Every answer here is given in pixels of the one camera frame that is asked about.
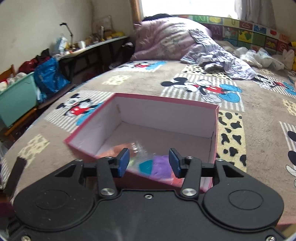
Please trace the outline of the Mickey Mouse bed sheet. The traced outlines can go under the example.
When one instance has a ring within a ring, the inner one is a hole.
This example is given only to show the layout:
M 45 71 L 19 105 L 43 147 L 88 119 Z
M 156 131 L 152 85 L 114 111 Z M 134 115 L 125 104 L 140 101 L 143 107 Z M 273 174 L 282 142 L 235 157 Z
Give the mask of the Mickey Mouse bed sheet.
M 171 148 L 205 163 L 227 161 L 275 190 L 285 204 L 279 223 L 295 223 L 295 78 L 257 69 L 253 80 L 198 73 L 168 61 L 123 65 L 54 102 L 1 160 L 5 186 L 17 158 L 25 168 L 21 191 L 49 173 L 82 159 L 92 163 L 130 149 L 123 188 L 147 189 L 183 180 L 144 175 L 138 165 Z

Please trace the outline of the purple cloth packet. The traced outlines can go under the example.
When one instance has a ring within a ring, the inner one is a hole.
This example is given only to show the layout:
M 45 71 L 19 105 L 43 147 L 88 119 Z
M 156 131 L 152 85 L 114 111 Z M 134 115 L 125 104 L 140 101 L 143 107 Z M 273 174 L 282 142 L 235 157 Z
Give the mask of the purple cloth packet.
M 168 155 L 153 157 L 151 176 L 155 179 L 171 178 L 171 166 Z

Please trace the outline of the teal cloth packet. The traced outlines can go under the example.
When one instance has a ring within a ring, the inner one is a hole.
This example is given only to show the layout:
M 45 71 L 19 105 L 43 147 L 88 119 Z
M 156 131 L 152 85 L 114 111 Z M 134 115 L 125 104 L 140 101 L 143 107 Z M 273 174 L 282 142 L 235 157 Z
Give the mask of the teal cloth packet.
M 141 162 L 138 165 L 139 172 L 149 176 L 152 173 L 152 166 L 153 166 L 153 160 L 152 159 Z

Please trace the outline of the pink floral quilt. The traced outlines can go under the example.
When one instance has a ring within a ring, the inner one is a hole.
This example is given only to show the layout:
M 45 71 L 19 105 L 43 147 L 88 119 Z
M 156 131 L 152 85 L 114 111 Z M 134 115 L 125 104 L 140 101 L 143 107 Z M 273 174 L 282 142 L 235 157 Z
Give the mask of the pink floral quilt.
M 167 17 L 134 24 L 135 51 L 131 60 L 180 60 L 196 45 L 191 30 L 212 36 L 207 27 L 186 18 Z

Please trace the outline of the teal plastic storage bin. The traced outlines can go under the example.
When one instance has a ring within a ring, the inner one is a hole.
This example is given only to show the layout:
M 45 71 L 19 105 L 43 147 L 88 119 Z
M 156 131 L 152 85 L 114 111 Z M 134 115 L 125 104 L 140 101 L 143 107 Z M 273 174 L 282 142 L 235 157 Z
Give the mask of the teal plastic storage bin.
M 9 128 L 37 105 L 37 87 L 31 72 L 1 92 L 1 124 Z

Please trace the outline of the blue plastic bag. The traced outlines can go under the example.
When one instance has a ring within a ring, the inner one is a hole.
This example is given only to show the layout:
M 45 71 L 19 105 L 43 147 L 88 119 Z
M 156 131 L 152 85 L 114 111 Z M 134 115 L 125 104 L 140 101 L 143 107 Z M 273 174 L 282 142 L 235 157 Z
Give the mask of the blue plastic bag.
M 40 92 L 40 103 L 47 101 L 70 84 L 70 81 L 61 73 L 55 58 L 50 58 L 37 66 L 34 71 L 34 81 Z

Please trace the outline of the pink cardboard box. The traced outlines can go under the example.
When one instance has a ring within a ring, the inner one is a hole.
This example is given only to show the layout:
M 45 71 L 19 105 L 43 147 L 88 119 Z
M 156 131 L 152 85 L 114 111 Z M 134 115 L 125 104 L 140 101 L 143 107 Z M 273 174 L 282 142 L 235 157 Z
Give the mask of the pink cardboard box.
M 110 148 L 139 143 L 145 151 L 165 156 L 176 149 L 214 163 L 217 150 L 218 106 L 199 101 L 116 93 L 65 140 L 86 162 Z

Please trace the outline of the dark cluttered side desk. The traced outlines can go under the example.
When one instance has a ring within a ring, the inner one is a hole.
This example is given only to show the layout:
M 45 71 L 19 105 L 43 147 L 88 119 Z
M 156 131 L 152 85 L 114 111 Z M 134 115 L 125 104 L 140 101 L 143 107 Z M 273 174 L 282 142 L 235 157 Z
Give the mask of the dark cluttered side desk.
M 110 64 L 121 59 L 123 45 L 129 40 L 128 36 L 123 36 L 77 50 L 58 61 L 59 69 L 70 82 L 91 71 L 104 73 Z

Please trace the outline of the lavender striped blanket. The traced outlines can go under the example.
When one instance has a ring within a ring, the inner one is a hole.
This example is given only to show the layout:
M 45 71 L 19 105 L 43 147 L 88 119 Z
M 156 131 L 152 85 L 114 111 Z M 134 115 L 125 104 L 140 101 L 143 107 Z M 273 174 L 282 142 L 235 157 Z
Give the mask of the lavender striped blanket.
M 193 29 L 189 33 L 196 45 L 180 59 L 182 63 L 201 66 L 205 71 L 223 70 L 231 79 L 252 80 L 257 76 L 250 65 L 224 50 L 204 32 Z

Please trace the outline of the colourful alphabet foam mat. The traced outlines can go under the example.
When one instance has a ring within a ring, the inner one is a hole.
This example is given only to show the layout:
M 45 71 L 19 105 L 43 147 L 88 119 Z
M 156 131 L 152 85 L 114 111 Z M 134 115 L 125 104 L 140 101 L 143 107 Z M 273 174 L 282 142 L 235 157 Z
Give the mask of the colourful alphabet foam mat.
M 259 24 L 217 16 L 180 15 L 179 17 L 204 25 L 211 31 L 214 40 L 228 41 L 235 47 L 246 47 L 256 51 L 263 48 L 271 55 L 281 54 L 292 48 L 289 36 Z

